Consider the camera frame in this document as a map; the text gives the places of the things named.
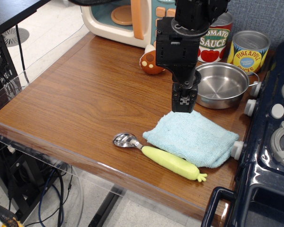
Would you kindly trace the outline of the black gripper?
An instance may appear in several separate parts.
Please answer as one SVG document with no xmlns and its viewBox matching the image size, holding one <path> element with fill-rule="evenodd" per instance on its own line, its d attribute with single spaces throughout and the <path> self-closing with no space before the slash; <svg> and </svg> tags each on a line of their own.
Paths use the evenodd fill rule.
<svg viewBox="0 0 284 227">
<path fill-rule="evenodd" d="M 184 89 L 180 84 L 198 84 L 196 71 L 201 35 L 182 27 L 173 17 L 158 20 L 156 34 L 156 64 L 173 75 L 172 111 L 191 113 L 196 104 L 198 86 Z"/>
</svg>

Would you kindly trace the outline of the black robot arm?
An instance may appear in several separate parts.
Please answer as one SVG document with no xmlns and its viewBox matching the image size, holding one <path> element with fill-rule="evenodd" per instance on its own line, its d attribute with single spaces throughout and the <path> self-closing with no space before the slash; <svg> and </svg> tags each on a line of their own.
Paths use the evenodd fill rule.
<svg viewBox="0 0 284 227">
<path fill-rule="evenodd" d="M 191 113 L 201 74 L 196 70 L 200 39 L 228 10 L 226 0 L 177 0 L 174 17 L 157 23 L 156 65 L 172 73 L 172 111 Z"/>
</svg>

